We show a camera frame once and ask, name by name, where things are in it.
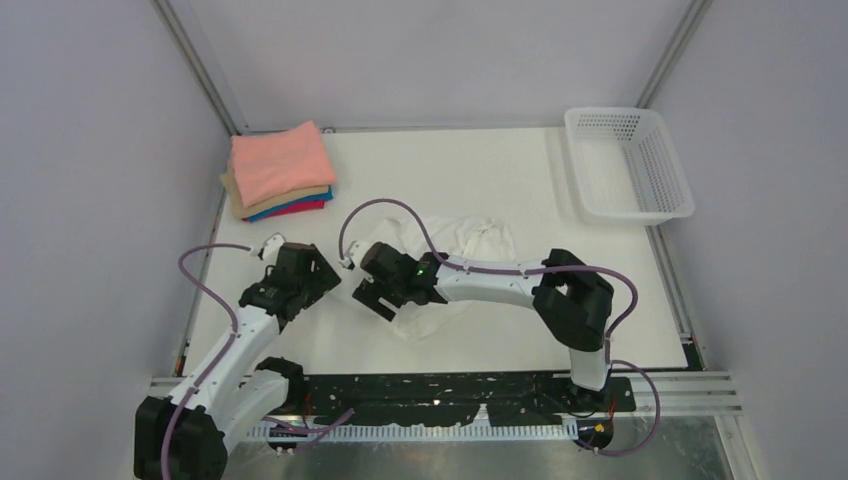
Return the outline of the white printed t-shirt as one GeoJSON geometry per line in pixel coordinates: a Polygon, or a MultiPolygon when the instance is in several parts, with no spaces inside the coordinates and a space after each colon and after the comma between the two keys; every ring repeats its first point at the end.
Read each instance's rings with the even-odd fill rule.
{"type": "MultiPolygon", "coordinates": [[[[492,262],[509,262],[516,258],[511,231],[500,219],[426,216],[423,223],[435,247],[449,255],[492,262]]],[[[371,224],[359,239],[381,241],[415,258],[429,250],[417,223],[410,217],[384,217],[371,224]]],[[[470,306],[468,302],[427,306],[408,303],[399,310],[392,322],[388,322],[352,298],[353,290],[363,279],[362,273],[344,273],[341,291],[332,297],[355,313],[385,324],[389,331],[406,343],[415,343],[433,335],[470,306]]]]}

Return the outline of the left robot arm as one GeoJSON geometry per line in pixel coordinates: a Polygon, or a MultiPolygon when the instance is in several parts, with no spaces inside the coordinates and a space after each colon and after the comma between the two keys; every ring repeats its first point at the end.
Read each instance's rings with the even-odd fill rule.
{"type": "Polygon", "coordinates": [[[236,307],[224,307],[229,329],[176,387],[146,397],[136,410],[138,479],[220,479],[232,451],[272,410],[293,414],[305,405],[307,389],[292,377],[291,364],[258,357],[341,279],[313,244],[274,235],[248,251],[275,259],[236,307]]]}

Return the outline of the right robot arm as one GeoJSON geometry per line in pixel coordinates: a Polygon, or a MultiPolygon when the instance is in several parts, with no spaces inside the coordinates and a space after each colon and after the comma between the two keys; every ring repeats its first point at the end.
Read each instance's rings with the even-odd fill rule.
{"type": "Polygon", "coordinates": [[[553,249],[545,259],[510,265],[444,252],[413,258],[384,242],[356,241],[342,261],[365,275],[353,298],[387,321],[407,304],[477,301],[534,311],[569,350],[574,403],[591,411],[610,398],[606,326],[614,289],[571,252],[553,249]]]}

